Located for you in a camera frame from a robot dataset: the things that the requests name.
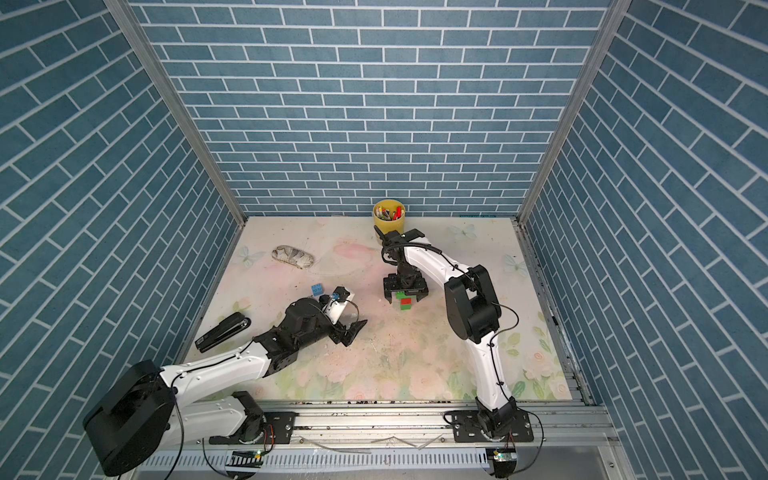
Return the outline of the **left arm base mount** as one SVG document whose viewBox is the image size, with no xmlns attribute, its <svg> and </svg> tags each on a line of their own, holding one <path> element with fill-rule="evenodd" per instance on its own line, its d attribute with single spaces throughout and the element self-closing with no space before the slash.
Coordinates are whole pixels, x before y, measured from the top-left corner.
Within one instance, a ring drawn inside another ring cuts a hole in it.
<svg viewBox="0 0 768 480">
<path fill-rule="evenodd" d="M 232 396 L 243 408 L 245 418 L 231 435 L 214 435 L 208 438 L 213 445 L 248 445 L 262 442 L 264 447 L 289 444 L 295 420 L 295 412 L 264 411 L 246 391 L 235 391 Z"/>
</svg>

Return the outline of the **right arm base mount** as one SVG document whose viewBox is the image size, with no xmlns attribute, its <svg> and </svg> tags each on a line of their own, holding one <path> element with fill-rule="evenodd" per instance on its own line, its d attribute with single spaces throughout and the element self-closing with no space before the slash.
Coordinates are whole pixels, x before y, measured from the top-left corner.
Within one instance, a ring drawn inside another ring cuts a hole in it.
<svg viewBox="0 0 768 480">
<path fill-rule="evenodd" d="M 529 415 L 521 409 L 501 417 L 477 410 L 452 410 L 443 414 L 456 443 L 532 442 Z"/>
</svg>

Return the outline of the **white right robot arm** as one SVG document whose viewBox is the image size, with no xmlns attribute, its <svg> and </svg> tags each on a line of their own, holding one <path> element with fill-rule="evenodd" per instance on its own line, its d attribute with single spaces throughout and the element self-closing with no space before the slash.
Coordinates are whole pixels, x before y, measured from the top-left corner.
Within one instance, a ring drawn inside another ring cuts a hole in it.
<svg viewBox="0 0 768 480">
<path fill-rule="evenodd" d="M 383 279 L 384 298 L 397 307 L 411 306 L 428 295 L 427 278 L 441 285 L 448 323 L 469 349 L 479 418 L 486 430 L 511 422 L 518 407 L 502 374 L 497 341 L 504 306 L 487 269 L 452 259 L 418 229 L 385 233 L 375 227 L 374 231 L 382 245 L 382 260 L 396 267 Z"/>
</svg>

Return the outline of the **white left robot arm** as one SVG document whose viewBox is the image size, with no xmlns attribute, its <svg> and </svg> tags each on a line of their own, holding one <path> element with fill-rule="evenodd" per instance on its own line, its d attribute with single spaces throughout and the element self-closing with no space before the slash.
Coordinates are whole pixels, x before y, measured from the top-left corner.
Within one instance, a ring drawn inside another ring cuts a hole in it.
<svg viewBox="0 0 768 480">
<path fill-rule="evenodd" d="M 300 298 L 283 320 L 241 347 L 184 364 L 157 366 L 151 360 L 131 366 L 95 404 L 83 428 L 107 476 L 120 476 L 161 446 L 182 445 L 193 437 L 222 437 L 235 443 L 257 439 L 264 413 L 245 391 L 230 401 L 208 396 L 275 374 L 299 352 L 324 339 L 350 346 L 365 326 L 339 318 L 350 297 Z"/>
</svg>

